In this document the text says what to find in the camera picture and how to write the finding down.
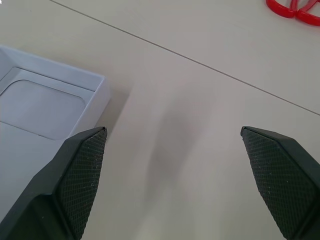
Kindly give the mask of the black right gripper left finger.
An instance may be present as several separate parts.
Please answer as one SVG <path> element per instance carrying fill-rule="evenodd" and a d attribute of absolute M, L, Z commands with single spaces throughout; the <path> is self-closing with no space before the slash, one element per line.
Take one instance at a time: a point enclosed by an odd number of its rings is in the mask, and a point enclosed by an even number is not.
<path fill-rule="evenodd" d="M 96 197 L 108 131 L 66 139 L 0 223 L 2 240 L 80 240 Z"/>

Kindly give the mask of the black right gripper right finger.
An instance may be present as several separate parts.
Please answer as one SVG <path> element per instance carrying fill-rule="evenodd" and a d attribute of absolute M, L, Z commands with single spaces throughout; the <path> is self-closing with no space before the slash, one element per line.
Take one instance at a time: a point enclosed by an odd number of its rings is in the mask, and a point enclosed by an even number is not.
<path fill-rule="evenodd" d="M 320 238 L 320 165 L 293 138 L 243 126 L 257 189 L 283 237 Z"/>

